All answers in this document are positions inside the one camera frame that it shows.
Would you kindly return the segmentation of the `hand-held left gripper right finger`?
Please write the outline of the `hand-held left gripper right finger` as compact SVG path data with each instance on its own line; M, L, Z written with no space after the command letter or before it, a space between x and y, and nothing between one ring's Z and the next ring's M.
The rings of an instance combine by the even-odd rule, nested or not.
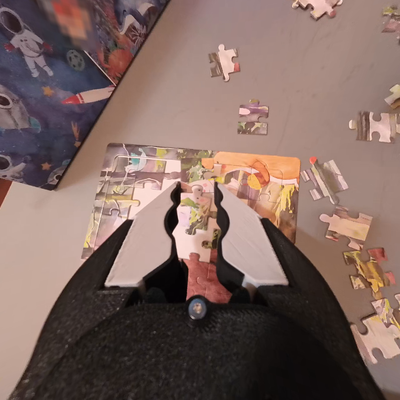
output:
M289 281L264 229L262 217L215 184L218 278L225 287L288 286Z

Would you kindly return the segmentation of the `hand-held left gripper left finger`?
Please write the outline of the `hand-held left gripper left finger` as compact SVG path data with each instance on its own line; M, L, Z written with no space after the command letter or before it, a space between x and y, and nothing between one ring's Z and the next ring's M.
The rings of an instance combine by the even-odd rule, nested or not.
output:
M139 287L177 256L173 231L181 185L174 182L133 218L105 280L105 287Z

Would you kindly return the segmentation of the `forest animal jigsaw puzzle board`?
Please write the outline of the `forest animal jigsaw puzzle board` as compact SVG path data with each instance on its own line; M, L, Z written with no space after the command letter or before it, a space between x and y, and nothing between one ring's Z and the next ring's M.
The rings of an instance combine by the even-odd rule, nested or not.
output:
M92 253L126 220L132 219L172 183L180 181L180 160L202 158L204 167L220 168L220 183L261 217L270 219L293 243L296 241L300 160L292 157L216 150L166 148L110 143L94 199L81 260ZM201 186L181 182L183 193L204 193ZM178 257L188 267L187 298L201 295L227 303L231 294L218 282L216 252L220 229L210 221L193 236L177 225L173 235Z

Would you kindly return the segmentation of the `green yellow puzzle piece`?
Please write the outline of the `green yellow puzzle piece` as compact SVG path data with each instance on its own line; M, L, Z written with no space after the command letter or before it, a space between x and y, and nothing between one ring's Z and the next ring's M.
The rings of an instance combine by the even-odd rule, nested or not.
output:
M185 234L193 236L197 231L206 231L210 221L216 222L217 210L212 195L182 193L177 208L178 225L184 228Z

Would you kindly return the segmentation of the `orange green puzzle piece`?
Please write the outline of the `orange green puzzle piece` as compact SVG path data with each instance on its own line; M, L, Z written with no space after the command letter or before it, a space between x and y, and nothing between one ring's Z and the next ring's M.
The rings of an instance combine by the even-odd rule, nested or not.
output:
M204 167L202 158L182 158L180 160L180 181L187 186L201 186L203 192L213 193L215 178L220 168Z

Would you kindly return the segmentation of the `grey desk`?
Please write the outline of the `grey desk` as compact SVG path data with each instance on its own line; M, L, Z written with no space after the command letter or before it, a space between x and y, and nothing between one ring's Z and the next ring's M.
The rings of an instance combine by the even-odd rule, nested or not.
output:
M399 293L399 139L356 140L359 111L387 112L399 44L386 6L343 1L315 21L291 1L171 1L57 190L12 183L1 206L1 399L19 381L59 293L81 265L108 143L334 160L340 204L373 217L364 249L383 247ZM210 76L208 54L236 48L241 71ZM266 136L237 134L239 107L269 108Z

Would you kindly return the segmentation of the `yellow red puzzle piece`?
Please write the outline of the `yellow red puzzle piece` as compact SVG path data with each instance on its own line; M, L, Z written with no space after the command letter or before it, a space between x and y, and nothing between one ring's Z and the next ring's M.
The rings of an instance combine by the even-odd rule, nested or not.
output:
M346 265L353 266L357 274L351 275L350 280L354 289L369 288L374 300L383 299L381 289L396 284L392 272L384 272L381 263L388 261L387 253L383 247L368 249L369 260L361 259L358 250L343 252Z

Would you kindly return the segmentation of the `purple green puzzle piece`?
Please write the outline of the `purple green puzzle piece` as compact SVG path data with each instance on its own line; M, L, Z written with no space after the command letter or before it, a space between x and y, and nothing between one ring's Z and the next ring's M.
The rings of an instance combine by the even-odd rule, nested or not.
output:
M260 119L268 118L268 114L268 106L261 105L258 99L240 105L237 134L266 136L268 125Z

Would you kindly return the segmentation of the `small yellow grey puzzle piece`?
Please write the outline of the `small yellow grey puzzle piece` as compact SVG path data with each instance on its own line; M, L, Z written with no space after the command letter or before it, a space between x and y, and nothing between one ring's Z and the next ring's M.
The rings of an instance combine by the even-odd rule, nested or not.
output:
M392 308L389 300L382 298L371 302L377 316L381 319L385 327L395 326L400 329L400 309Z

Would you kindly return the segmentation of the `large white grey puzzle piece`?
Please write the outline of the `large white grey puzzle piece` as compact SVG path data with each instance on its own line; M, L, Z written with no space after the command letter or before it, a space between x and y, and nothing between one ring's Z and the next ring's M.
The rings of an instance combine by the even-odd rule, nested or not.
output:
M366 364L378 363L373 354L374 350L379 350L384 359L399 356L400 348L396 341L399 340L400 333L397 326L393 324L386 326L378 314L362 319L362 323L366 328L364 333L359 331L356 324L351 324L350 328L359 353Z

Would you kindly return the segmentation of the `grey striped puzzle piece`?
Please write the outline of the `grey striped puzzle piece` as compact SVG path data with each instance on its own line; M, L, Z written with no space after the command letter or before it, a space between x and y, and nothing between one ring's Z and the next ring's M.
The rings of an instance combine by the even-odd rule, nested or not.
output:
M356 140L373 141L373 134L379 135L380 143L394 143L400 133L399 113L380 113L378 120L373 112L358 112L355 120L350 120L348 126L356 131Z

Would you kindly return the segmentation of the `dark blue illustrated puzzle box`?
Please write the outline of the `dark blue illustrated puzzle box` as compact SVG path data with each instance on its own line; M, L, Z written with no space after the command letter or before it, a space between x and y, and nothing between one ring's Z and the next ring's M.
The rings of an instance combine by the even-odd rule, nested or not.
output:
M56 188L168 2L0 2L1 179Z

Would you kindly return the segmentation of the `pale green puzzle piece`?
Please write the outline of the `pale green puzzle piece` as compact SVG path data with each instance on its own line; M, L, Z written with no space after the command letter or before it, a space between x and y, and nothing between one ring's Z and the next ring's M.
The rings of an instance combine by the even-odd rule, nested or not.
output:
M391 109L394 110L400 107L400 85L393 85L389 91L390 95L384 98L384 101Z

